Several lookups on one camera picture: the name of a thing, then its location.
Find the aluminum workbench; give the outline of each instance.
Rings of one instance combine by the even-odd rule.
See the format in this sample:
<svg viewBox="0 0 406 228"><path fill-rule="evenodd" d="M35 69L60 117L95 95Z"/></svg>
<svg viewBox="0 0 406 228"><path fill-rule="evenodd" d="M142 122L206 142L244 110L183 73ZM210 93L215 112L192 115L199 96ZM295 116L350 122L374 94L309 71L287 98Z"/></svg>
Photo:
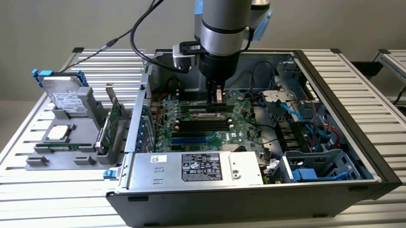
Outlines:
<svg viewBox="0 0 406 228"><path fill-rule="evenodd" d="M66 66L96 50L74 53ZM341 53L303 50L345 108L406 182L406 118ZM143 62L132 50L107 50L71 70L82 69L95 97L110 107L106 83L114 83L120 103L132 108ZM25 171L25 159L53 119L41 96L0 153L0 227L127 227L104 198L118 184L104 170ZM218 224L194 227L406 227L406 186L375 201L362 201L334 218Z"/></svg>
<svg viewBox="0 0 406 228"><path fill-rule="evenodd" d="M373 62L381 62L386 67L395 72L395 75L401 81L406 84L406 50L386 50L379 49ZM390 101L394 101L397 97L389 97ZM399 104L405 103L406 98L399 99Z"/></svg>

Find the metal slat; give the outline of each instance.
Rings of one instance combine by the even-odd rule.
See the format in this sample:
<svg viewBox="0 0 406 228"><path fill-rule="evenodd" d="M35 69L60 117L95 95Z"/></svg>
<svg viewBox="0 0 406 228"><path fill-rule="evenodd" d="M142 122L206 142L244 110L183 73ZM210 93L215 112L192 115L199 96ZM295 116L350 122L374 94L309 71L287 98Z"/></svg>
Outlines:
<svg viewBox="0 0 406 228"><path fill-rule="evenodd" d="M75 217L87 214L88 216L116 215L112 207L68 208L68 209L44 209L27 211L0 211L0 220L5 219L37 219L47 215L48 218Z"/></svg>
<svg viewBox="0 0 406 228"><path fill-rule="evenodd" d="M405 127L397 124L362 124L359 125L362 131L369 133L406 133Z"/></svg>
<svg viewBox="0 0 406 228"><path fill-rule="evenodd" d="M315 66L318 72L350 72L346 66Z"/></svg>
<svg viewBox="0 0 406 228"><path fill-rule="evenodd" d="M342 67L345 63L342 61L310 61L315 67Z"/></svg>
<svg viewBox="0 0 406 228"><path fill-rule="evenodd" d="M382 143L398 143L403 144L406 148L406 137L405 134L370 134L367 138L373 142L373 144Z"/></svg>
<svg viewBox="0 0 406 228"><path fill-rule="evenodd" d="M386 119L355 119L355 122L358 124L397 124L399 123L398 120L395 118L386 118Z"/></svg>
<svg viewBox="0 0 406 228"><path fill-rule="evenodd" d="M405 145L377 145L375 147L383 157L406 156Z"/></svg>
<svg viewBox="0 0 406 228"><path fill-rule="evenodd" d="M350 114L389 114L387 110L347 110Z"/></svg>
<svg viewBox="0 0 406 228"><path fill-rule="evenodd" d="M70 199L35 199L1 202L0 211L27 211L44 209L110 207L104 197L70 198Z"/></svg>
<svg viewBox="0 0 406 228"><path fill-rule="evenodd" d="M351 117L357 119L393 119L390 114L354 114Z"/></svg>

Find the warning sticker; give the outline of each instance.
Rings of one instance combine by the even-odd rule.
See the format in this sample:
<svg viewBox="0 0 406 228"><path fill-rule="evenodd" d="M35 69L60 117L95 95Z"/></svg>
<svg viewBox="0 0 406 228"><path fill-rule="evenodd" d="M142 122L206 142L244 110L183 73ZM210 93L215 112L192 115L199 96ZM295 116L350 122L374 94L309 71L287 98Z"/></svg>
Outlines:
<svg viewBox="0 0 406 228"><path fill-rule="evenodd" d="M191 153L182 155L183 181L222 181L220 155Z"/></svg>
<svg viewBox="0 0 406 228"><path fill-rule="evenodd" d="M53 93L56 106L67 113L84 113L87 110L76 93Z"/></svg>

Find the red cable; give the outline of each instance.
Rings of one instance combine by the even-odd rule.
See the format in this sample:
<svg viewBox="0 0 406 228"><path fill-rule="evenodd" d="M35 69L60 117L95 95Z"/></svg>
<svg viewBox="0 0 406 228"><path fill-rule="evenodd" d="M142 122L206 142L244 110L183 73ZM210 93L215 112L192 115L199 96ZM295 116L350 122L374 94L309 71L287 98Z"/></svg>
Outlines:
<svg viewBox="0 0 406 228"><path fill-rule="evenodd" d="M341 143L341 139L342 139L342 135L339 133L339 131L335 128L331 128L331 131L337 134L337 142L334 144L334 148L338 147L339 143Z"/></svg>

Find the blue latch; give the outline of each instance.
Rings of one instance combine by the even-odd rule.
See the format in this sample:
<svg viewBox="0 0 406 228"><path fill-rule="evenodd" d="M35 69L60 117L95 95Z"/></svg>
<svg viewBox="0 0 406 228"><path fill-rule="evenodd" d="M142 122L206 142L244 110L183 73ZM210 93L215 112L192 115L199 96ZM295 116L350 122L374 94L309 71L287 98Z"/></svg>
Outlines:
<svg viewBox="0 0 406 228"><path fill-rule="evenodd" d="M103 179L116 179L116 170L106 170L103 173Z"/></svg>
<svg viewBox="0 0 406 228"><path fill-rule="evenodd" d="M63 73L55 73L53 70L41 70L41 71L39 71L39 69L33 69L33 70L31 71L31 74L32 74L33 79L35 79L36 82L37 82L39 87L41 87L41 88L43 88L43 84L41 84L41 82L40 82L40 80L39 80L39 77L49 77L49 76L58 76L58 75L59 75L59 76L63 76L63 75L62 75ZM80 70L76 71L76 76L78 76L78 78L79 78L79 81L80 81L80 83L82 83L82 86L88 87L90 85L88 85L87 78L86 78L86 76L84 76L84 73L83 73Z"/></svg>
<svg viewBox="0 0 406 228"><path fill-rule="evenodd" d="M293 177L297 182L313 182L313 181L343 181L347 179L347 173L343 172L335 177L318 177L314 169L297 169L293 172Z"/></svg>

